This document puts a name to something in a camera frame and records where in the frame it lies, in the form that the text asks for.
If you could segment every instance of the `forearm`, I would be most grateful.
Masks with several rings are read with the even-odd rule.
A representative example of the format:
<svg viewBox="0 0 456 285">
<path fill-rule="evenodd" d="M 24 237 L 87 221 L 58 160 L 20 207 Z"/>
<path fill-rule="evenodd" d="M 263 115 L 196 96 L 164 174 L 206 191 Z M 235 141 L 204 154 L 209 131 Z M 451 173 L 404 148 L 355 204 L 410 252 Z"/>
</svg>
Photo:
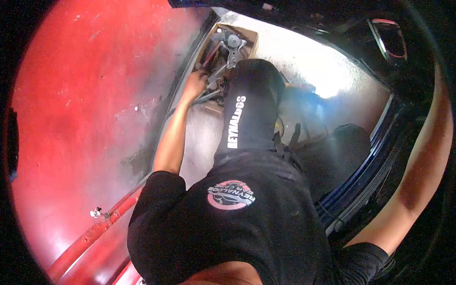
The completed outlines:
<svg viewBox="0 0 456 285">
<path fill-rule="evenodd" d="M 179 102 L 168 124 L 154 160 L 154 171 L 167 171 L 179 174 L 184 156 L 185 127 L 189 103 Z"/>
<path fill-rule="evenodd" d="M 369 242 L 392 254 L 435 194 L 453 138 L 448 91 L 436 67 L 429 114 L 412 149 L 402 181 L 380 213 L 346 246 Z"/>
<path fill-rule="evenodd" d="M 453 117 L 448 91 L 436 68 L 432 105 L 407 162 L 397 189 L 398 199 L 416 217 L 440 184 L 453 138 Z"/>
</svg>

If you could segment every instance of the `person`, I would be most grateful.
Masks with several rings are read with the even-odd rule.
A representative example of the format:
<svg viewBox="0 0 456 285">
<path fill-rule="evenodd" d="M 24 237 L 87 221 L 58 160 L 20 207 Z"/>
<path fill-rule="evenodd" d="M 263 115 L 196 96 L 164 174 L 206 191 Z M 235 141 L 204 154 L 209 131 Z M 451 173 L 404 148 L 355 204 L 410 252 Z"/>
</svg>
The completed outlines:
<svg viewBox="0 0 456 285">
<path fill-rule="evenodd" d="M 240 61 L 231 71 L 214 166 L 186 191 L 179 176 L 186 116 L 206 78 L 202 71 L 189 76 L 131 217 L 128 250 L 146 283 L 368 283 L 434 195 L 447 164 L 453 121 L 438 65 L 430 112 L 399 187 L 338 252 L 330 250 L 305 177 L 275 150 L 285 87 L 269 62 Z"/>
</svg>

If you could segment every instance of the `cardboard box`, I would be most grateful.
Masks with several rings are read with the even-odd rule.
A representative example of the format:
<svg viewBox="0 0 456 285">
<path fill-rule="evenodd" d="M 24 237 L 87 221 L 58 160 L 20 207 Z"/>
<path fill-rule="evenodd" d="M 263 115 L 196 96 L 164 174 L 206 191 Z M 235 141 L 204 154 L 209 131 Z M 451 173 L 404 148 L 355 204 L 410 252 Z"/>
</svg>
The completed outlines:
<svg viewBox="0 0 456 285">
<path fill-rule="evenodd" d="M 247 30 L 241 27 L 237 26 L 232 26 L 229 24 L 224 24 L 224 23 L 215 23 L 215 25 L 212 27 L 210 30 L 209 34 L 207 37 L 204 39 L 200 50 L 198 52 L 197 60 L 196 63 L 203 64 L 201 61 L 201 58 L 204 54 L 204 52 L 207 52 L 207 46 L 209 43 L 211 43 L 211 36 L 217 32 L 217 29 L 227 29 L 228 31 L 231 31 L 235 34 L 238 34 L 241 39 L 244 39 L 247 41 L 247 44 L 243 47 L 243 49 L 247 52 L 248 58 L 254 58 L 255 53 L 258 47 L 258 33 L 255 31 Z"/>
</svg>

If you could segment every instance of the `reynaldos car care logo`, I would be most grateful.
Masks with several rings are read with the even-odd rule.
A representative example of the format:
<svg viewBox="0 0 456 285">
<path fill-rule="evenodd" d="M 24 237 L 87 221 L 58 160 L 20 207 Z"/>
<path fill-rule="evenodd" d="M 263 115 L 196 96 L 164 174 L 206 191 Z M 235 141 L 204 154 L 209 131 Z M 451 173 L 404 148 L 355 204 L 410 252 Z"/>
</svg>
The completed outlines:
<svg viewBox="0 0 456 285">
<path fill-rule="evenodd" d="M 209 187 L 209 204 L 220 210 L 238 210 L 255 202 L 254 193 L 242 181 L 229 180 Z"/>
</svg>

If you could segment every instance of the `black pants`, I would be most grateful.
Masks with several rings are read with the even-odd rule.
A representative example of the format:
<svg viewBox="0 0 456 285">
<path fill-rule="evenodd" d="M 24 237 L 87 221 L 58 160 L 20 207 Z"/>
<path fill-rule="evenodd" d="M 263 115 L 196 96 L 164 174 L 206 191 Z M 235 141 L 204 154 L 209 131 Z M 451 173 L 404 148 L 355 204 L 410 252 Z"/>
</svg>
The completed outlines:
<svg viewBox="0 0 456 285">
<path fill-rule="evenodd" d="M 214 160 L 242 150 L 274 150 L 277 105 L 285 84 L 275 66 L 262 59 L 240 61 L 229 75 L 222 138 Z"/>
</svg>

